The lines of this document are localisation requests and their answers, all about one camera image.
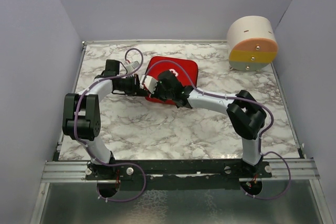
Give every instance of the bolt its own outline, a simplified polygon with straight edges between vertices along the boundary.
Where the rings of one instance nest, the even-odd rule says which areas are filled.
[[[134,170],[133,170],[132,167],[128,167],[127,170],[126,170],[127,175],[132,175],[133,172],[134,172]]]
[[[225,171],[226,174],[230,174],[231,173],[231,167],[225,166],[224,171]]]
[[[266,171],[267,173],[271,173],[271,172],[272,172],[272,167],[270,167],[269,165],[266,165],[266,166],[265,166],[265,171]]]
[[[85,174],[89,176],[92,174],[92,171],[89,168],[86,168]]]

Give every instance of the yellow stripe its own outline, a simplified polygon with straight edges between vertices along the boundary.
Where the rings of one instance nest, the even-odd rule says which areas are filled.
[[[275,59],[276,55],[277,52],[251,52],[232,50],[229,56],[229,60],[240,62],[271,63]]]

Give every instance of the round container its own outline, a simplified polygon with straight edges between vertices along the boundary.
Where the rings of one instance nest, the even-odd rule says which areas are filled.
[[[267,18],[246,16],[236,20],[227,32],[229,63],[237,70],[256,71],[270,64],[278,52]]]

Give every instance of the gray wall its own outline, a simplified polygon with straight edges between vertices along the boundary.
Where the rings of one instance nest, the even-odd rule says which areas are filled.
[[[247,15],[275,27],[291,0],[61,0],[84,40],[225,39]]]
[[[293,0],[276,29],[275,67],[304,151],[336,221],[336,1]]]
[[[81,40],[60,0],[0,6],[0,223],[28,223]]]

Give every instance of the red pouch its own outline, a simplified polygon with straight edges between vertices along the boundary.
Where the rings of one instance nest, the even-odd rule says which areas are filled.
[[[162,57],[162,56],[154,56],[147,67],[147,70],[156,62],[161,60],[171,60],[179,64],[184,70],[188,73],[194,85],[197,85],[197,77],[198,77],[198,65],[195,61],[185,60],[185,59],[176,59],[171,57]],[[163,71],[169,70],[175,74],[177,79],[182,83],[183,86],[190,85],[189,79],[185,75],[185,73],[175,64],[169,62],[163,62],[161,64],[157,64],[151,72],[148,74],[157,80],[157,76],[161,74]],[[146,100],[151,102],[159,102],[165,104],[176,105],[172,100],[167,100],[165,102],[160,101],[156,98],[146,97]]]

